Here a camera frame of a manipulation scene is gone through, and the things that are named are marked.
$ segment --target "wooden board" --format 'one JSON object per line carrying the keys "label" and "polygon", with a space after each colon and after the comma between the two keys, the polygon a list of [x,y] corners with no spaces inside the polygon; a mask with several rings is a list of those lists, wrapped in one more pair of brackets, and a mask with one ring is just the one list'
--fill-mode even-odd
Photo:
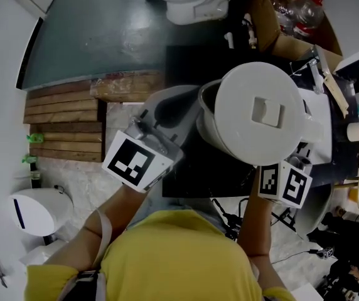
{"label": "wooden board", "polygon": [[88,90],[82,92],[61,93],[40,98],[28,99],[26,107],[48,105],[50,103],[76,102],[77,100],[94,99]]}
{"label": "wooden board", "polygon": [[56,151],[101,153],[102,144],[91,142],[43,142],[30,144],[30,149],[53,149]]}
{"label": "wooden board", "polygon": [[39,115],[58,112],[74,112],[78,110],[97,110],[99,101],[97,99],[79,100],[77,102],[52,103],[28,107],[24,111],[25,116]]}
{"label": "wooden board", "polygon": [[127,71],[94,79],[90,94],[105,102],[145,102],[163,88],[164,77],[158,71]]}
{"label": "wooden board", "polygon": [[89,91],[90,83],[91,80],[81,80],[79,82],[63,83],[61,85],[44,87],[28,92],[26,99],[34,99],[49,95],[56,95],[58,93],[83,92],[85,90]]}
{"label": "wooden board", "polygon": [[45,141],[62,142],[102,142],[102,133],[43,133]]}
{"label": "wooden board", "polygon": [[97,110],[81,110],[78,112],[60,112],[30,115],[23,119],[24,124],[44,124],[59,122],[96,122]]}
{"label": "wooden board", "polygon": [[55,159],[64,159],[68,161],[81,161],[81,162],[102,162],[102,153],[89,153],[89,152],[69,152],[64,150],[50,150],[50,149],[35,149],[29,151],[32,156],[48,157]]}
{"label": "wooden board", "polygon": [[46,132],[102,132],[102,122],[30,125],[30,134]]}

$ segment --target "person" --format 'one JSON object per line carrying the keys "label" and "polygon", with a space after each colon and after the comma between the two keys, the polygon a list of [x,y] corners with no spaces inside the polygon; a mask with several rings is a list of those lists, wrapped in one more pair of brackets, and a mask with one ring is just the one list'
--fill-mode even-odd
{"label": "person", "polygon": [[[258,182],[259,172],[237,242],[223,234],[209,199],[163,198],[160,182],[148,195],[122,186],[98,209],[112,225],[112,243],[99,270],[105,298],[96,300],[295,301],[269,258],[272,203],[258,197]],[[97,266],[102,237],[95,211],[44,265],[28,266],[25,300],[95,300],[90,288],[62,295]]]}
{"label": "person", "polygon": [[316,228],[308,238],[322,248],[333,248],[340,263],[348,265],[348,273],[359,279],[359,215],[346,212],[339,206],[336,214],[326,213],[322,224],[328,227],[327,230]]}

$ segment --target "cup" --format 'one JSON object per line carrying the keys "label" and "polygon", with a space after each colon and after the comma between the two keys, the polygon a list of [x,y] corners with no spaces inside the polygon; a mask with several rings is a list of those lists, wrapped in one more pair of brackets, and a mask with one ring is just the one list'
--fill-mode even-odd
{"label": "cup", "polygon": [[348,124],[347,137],[350,142],[359,142],[359,123]]}

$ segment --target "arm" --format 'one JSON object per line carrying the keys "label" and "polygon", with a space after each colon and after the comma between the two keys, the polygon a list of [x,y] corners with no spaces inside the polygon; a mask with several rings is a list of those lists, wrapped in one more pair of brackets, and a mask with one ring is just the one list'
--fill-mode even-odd
{"label": "arm", "polygon": [[[145,198],[146,194],[123,185],[99,207],[112,224],[112,241],[126,229]],[[78,271],[89,270],[99,251],[101,236],[100,218],[94,211],[76,237],[52,255],[45,264],[66,265]]]}
{"label": "arm", "polygon": [[285,288],[269,258],[272,243],[271,214],[273,203],[258,197],[258,190],[259,170],[256,172],[237,243],[259,269],[258,283],[262,290],[271,287]]}

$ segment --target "green painted floor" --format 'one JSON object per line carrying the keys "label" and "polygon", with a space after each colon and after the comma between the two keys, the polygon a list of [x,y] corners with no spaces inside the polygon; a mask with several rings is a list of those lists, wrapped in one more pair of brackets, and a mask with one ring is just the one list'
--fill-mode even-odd
{"label": "green painted floor", "polygon": [[102,73],[164,70],[169,45],[223,45],[223,21],[177,26],[160,0],[54,0],[23,89]]}

